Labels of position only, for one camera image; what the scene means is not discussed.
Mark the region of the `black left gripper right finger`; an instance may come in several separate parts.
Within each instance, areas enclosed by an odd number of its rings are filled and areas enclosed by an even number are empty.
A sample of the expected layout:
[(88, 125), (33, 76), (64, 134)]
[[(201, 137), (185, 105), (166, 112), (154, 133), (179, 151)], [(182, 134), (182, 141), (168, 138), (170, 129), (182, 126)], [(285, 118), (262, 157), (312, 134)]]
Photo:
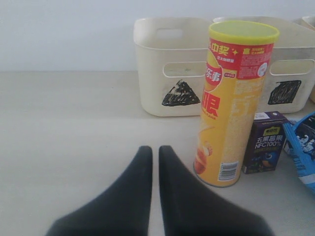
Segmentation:
[(262, 217), (229, 202), (197, 180), (171, 146), (159, 148), (158, 161), (165, 235), (272, 235)]

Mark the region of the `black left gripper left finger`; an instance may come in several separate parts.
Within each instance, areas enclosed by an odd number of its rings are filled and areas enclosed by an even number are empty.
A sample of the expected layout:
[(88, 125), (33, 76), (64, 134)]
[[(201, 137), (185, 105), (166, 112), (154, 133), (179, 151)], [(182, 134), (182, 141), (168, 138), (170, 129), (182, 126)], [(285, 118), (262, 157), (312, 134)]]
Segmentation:
[(141, 146), (121, 176), (98, 197), (56, 220), (48, 236), (146, 236), (153, 152)]

